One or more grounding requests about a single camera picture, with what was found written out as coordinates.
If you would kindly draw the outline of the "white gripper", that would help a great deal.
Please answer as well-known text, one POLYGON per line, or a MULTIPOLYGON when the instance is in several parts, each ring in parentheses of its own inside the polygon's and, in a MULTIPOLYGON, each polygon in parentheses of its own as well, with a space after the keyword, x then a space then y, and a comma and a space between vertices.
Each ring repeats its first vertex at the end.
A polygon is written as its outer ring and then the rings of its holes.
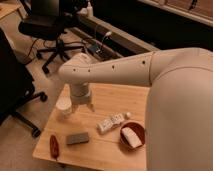
POLYGON ((76 111, 76 105, 87 104, 87 107, 94 112, 94 105, 92 102, 92 92, 88 83, 83 84, 70 84, 70 98, 74 105, 71 105, 70 113, 73 114, 76 111))

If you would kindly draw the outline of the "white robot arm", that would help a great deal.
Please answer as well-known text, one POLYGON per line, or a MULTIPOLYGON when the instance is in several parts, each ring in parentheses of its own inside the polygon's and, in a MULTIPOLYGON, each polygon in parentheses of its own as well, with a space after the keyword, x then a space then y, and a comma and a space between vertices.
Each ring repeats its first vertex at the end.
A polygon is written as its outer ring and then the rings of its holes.
POLYGON ((78 53, 59 74, 75 102, 90 83, 147 87, 147 171, 213 171, 212 51, 160 50, 99 63, 78 53))

